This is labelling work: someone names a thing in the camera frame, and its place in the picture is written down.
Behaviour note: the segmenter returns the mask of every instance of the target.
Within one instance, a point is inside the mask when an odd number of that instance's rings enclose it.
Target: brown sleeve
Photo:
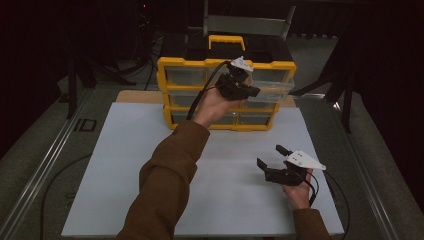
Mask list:
[[[173,239],[208,137],[207,129],[185,121],[156,147],[140,170],[140,192],[117,239]]]
[[[328,240],[330,235],[318,210],[308,208],[293,211],[298,240]]]

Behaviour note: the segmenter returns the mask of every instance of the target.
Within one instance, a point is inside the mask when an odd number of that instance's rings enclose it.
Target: metal rail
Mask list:
[[[66,140],[68,139],[73,128],[75,127],[75,124],[82,112],[82,109],[84,108],[84,105],[86,104],[90,96],[93,94],[93,92],[94,89],[85,89],[82,93],[82,96],[78,103],[78,108],[76,109],[73,117],[65,121],[65,124],[63,125],[59,134],[53,141],[53,144],[47,151],[46,155],[44,156],[37,170],[34,172],[33,176],[30,178],[30,180],[24,187],[14,207],[7,216],[6,221],[1,226],[0,239],[13,239],[13,236],[18,230],[26,213],[31,207],[31,204],[33,203],[35,197],[43,186],[44,181],[49,175],[50,170],[56,162],[63,146],[66,143]]]

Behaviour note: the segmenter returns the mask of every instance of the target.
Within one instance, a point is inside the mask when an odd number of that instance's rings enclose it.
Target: person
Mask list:
[[[240,103],[224,99],[212,88],[201,100],[193,119],[178,124],[159,143],[140,170],[139,194],[128,210],[118,240],[173,239],[175,225],[188,202],[196,162],[210,134],[208,128]],[[309,207],[309,186],[305,185],[283,186],[294,209],[298,239],[329,239],[319,212]]]

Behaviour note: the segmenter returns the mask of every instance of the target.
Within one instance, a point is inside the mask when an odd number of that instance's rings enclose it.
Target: white board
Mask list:
[[[137,196],[139,169],[170,133],[162,105],[113,103],[62,235],[116,236]],[[211,131],[175,235],[293,234],[291,209],[281,187],[266,182],[256,166],[259,157],[271,168],[284,167],[276,144],[317,159],[298,108],[280,109],[269,131]],[[323,173],[316,170],[314,176],[319,194],[313,208],[320,210],[330,234],[343,233]]]

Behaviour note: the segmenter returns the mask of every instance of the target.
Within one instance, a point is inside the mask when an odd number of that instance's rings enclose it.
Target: black cable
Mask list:
[[[311,177],[315,180],[315,183],[317,184],[317,192],[316,192],[316,194],[318,195],[318,192],[319,192],[319,183],[318,183],[317,178],[314,175],[312,175],[312,173],[310,173],[310,172],[306,172],[306,173],[309,174],[309,175],[311,175]]]
[[[298,176],[300,179],[302,179],[302,181],[306,184],[308,184],[308,186],[312,189],[312,195],[311,198],[309,199],[309,206],[312,206],[312,204],[315,201],[315,198],[317,197],[317,192],[315,191],[314,186],[312,186],[312,184],[306,180],[305,178],[303,178],[302,176],[300,176],[299,173],[297,173],[296,171],[294,171],[293,169],[287,168],[287,170],[289,170],[291,173],[293,173],[294,175]]]
[[[78,163],[88,157],[90,157],[92,155],[92,153],[85,155],[84,157],[78,158],[77,160],[72,161],[71,163],[69,163],[68,165],[66,165],[65,167],[63,167],[62,169],[59,170],[59,172],[57,172],[54,177],[52,178],[52,180],[50,180],[49,184],[47,185],[46,191],[43,194],[43,200],[41,201],[41,213],[40,213],[40,240],[43,240],[44,238],[44,207],[46,205],[46,199],[47,199],[47,193],[50,190],[50,187],[52,186],[53,182],[56,180],[57,177],[59,177],[60,174],[62,174],[63,171],[65,171],[67,168],[69,168],[70,166],[74,165],[75,163]]]
[[[344,199],[344,201],[345,201],[345,203],[346,203],[346,209],[347,209],[347,222],[346,222],[346,229],[345,229],[345,233],[344,233],[344,235],[343,235],[343,237],[342,237],[342,239],[341,239],[341,240],[343,240],[343,239],[345,239],[345,238],[346,238],[346,235],[347,235],[347,233],[349,232],[349,228],[350,228],[350,208],[349,208],[349,202],[347,201],[347,197],[346,197],[346,195],[344,194],[344,192],[343,192],[342,188],[340,187],[340,185],[337,183],[336,179],[334,179],[334,177],[333,177],[333,176],[331,176],[331,175],[328,173],[328,171],[323,171],[323,172],[324,172],[325,174],[327,174],[327,176],[329,176],[329,177],[331,178],[331,180],[334,182],[334,184],[336,184],[337,188],[340,190],[340,192],[341,192],[341,194],[342,194],[342,196],[343,196],[343,199]]]
[[[203,97],[203,94],[205,94],[205,92],[208,90],[208,86],[210,84],[210,82],[212,81],[213,77],[215,76],[215,74],[218,72],[218,70],[224,66],[225,64],[229,64],[231,63],[230,61],[223,61],[222,63],[220,63],[215,70],[212,72],[212,74],[209,76],[208,81],[205,83],[205,86],[203,87],[202,91],[199,92],[199,94],[197,94],[196,99],[194,99],[193,103],[191,104],[190,110],[188,111],[187,114],[187,118],[186,120],[191,120],[191,118],[193,117],[193,113],[196,110],[197,105],[199,104],[200,100]]]

